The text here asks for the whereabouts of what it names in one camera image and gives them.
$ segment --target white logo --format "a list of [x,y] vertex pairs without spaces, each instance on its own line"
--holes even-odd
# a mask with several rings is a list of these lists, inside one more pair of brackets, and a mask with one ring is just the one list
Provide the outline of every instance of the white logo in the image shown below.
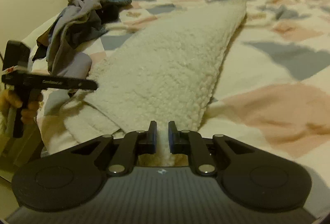
[[157,172],[160,173],[161,175],[164,175],[165,173],[167,173],[167,170],[159,169]]
[[63,82],[55,82],[55,81],[47,81],[47,80],[43,80],[42,83],[50,83],[50,84],[58,84],[58,85],[63,84]]

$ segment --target gray garment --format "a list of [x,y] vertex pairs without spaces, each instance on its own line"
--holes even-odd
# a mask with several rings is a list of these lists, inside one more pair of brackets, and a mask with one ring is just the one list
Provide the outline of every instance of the gray garment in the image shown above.
[[91,59],[75,49],[82,43],[100,37],[107,30],[102,26],[97,9],[110,4],[123,6],[131,0],[69,0],[68,6],[53,23],[48,39],[46,59],[51,75],[69,76],[72,64],[89,70]]

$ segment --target patterned comforter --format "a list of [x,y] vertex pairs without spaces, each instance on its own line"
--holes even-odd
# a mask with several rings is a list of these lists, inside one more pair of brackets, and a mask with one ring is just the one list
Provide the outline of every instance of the patterned comforter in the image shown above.
[[[223,0],[133,0],[109,32],[85,43],[93,65],[161,17]],[[304,165],[306,208],[330,208],[330,0],[247,0],[199,132],[223,133]],[[33,71],[47,72],[45,60]],[[78,144],[64,127],[58,90],[45,91],[37,122],[50,153]]]

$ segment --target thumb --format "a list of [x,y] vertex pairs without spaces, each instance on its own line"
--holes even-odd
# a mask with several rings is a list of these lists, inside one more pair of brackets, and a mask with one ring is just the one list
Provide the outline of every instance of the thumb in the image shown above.
[[20,108],[23,105],[23,102],[20,100],[19,96],[12,90],[4,90],[4,98],[6,101],[13,107]]

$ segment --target person's arm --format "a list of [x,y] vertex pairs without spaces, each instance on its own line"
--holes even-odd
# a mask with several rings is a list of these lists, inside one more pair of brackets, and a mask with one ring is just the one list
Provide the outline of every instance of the person's arm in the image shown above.
[[[33,118],[37,116],[37,111],[39,109],[39,101],[42,101],[42,95],[38,97],[38,101],[32,101],[28,104],[27,109],[22,109],[21,121],[24,124],[31,124],[34,122]],[[20,108],[22,106],[22,101],[12,90],[3,90],[0,92],[0,134],[3,134],[6,129],[7,116],[10,106]]]

